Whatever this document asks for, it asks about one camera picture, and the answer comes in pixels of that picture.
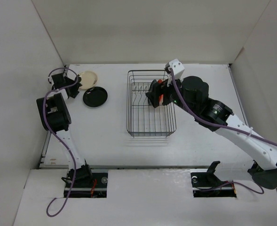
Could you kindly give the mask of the orange plate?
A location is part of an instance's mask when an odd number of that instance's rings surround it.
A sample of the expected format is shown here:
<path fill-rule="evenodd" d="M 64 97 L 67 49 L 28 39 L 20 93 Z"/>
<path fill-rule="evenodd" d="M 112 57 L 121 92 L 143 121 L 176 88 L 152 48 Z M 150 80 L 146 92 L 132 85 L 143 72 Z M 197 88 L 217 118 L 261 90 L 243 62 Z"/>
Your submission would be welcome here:
<path fill-rule="evenodd" d="M 160 89 L 159 89 L 159 97 L 158 97 L 158 102 L 159 102 L 159 105 L 162 105 L 163 103 L 163 80 L 159 79 L 158 80 L 158 84 L 160 85 Z"/>

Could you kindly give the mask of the cream plate with flowers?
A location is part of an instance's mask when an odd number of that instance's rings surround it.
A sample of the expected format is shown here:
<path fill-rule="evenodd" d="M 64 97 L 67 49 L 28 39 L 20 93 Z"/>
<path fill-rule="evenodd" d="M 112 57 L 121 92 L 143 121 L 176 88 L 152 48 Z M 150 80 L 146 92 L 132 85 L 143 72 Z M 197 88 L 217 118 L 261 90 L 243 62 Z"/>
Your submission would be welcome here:
<path fill-rule="evenodd" d="M 79 74 L 81 78 L 80 89 L 86 90 L 94 87 L 97 83 L 98 77 L 97 74 L 93 71 L 84 71 Z"/>

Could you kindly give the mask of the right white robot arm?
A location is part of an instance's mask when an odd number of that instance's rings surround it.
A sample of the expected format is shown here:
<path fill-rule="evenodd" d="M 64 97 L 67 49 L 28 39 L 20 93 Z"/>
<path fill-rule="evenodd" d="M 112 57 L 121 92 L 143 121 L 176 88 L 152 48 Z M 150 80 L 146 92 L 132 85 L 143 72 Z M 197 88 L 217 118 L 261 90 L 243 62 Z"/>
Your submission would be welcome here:
<path fill-rule="evenodd" d="M 252 180 L 267 189 L 277 188 L 277 144 L 254 132 L 223 102 L 211 99 L 209 85 L 201 78 L 189 76 L 175 84 L 154 80 L 145 95 L 153 107 L 174 103 L 199 125 L 234 143 L 254 161 L 247 171 Z"/>

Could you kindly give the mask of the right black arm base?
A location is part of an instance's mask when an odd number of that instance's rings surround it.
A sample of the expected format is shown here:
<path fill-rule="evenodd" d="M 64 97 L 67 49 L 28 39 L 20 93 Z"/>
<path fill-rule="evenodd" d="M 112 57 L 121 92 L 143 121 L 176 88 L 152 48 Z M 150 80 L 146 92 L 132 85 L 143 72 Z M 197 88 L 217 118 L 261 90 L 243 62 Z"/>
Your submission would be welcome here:
<path fill-rule="evenodd" d="M 206 171 L 191 172 L 191 184 L 194 198 L 236 198 L 236 191 L 233 185 L 227 184 L 219 187 L 228 181 L 220 180 L 214 173 L 220 161 L 211 163 Z"/>

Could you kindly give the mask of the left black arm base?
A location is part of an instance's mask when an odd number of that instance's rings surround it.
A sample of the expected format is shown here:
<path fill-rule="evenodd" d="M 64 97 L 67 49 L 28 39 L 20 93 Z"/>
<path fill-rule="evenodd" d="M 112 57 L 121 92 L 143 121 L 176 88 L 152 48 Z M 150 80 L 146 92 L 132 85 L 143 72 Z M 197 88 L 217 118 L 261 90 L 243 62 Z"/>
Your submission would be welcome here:
<path fill-rule="evenodd" d="M 77 171 L 70 198 L 106 198 L 108 172 Z"/>

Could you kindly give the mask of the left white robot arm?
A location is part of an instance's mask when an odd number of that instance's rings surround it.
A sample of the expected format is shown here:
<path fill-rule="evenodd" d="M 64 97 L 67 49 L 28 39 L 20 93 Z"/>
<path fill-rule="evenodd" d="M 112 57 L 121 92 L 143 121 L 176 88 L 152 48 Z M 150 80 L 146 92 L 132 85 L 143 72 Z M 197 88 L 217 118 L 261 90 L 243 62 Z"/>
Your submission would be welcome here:
<path fill-rule="evenodd" d="M 93 182 L 93 174 L 72 140 L 69 130 L 71 116 L 65 103 L 68 98 L 75 98 L 79 93 L 80 80 L 79 76 L 72 80 L 64 76 L 63 73 L 52 75 L 52 89 L 57 92 L 48 94 L 46 100 L 38 98 L 36 103 L 42 126 L 47 131 L 53 131 L 54 137 L 60 138 L 59 143 L 68 161 L 69 172 L 67 177 L 62 178 L 62 180 L 71 184 L 72 180 L 75 179 L 74 185 L 80 184 L 87 187 Z"/>

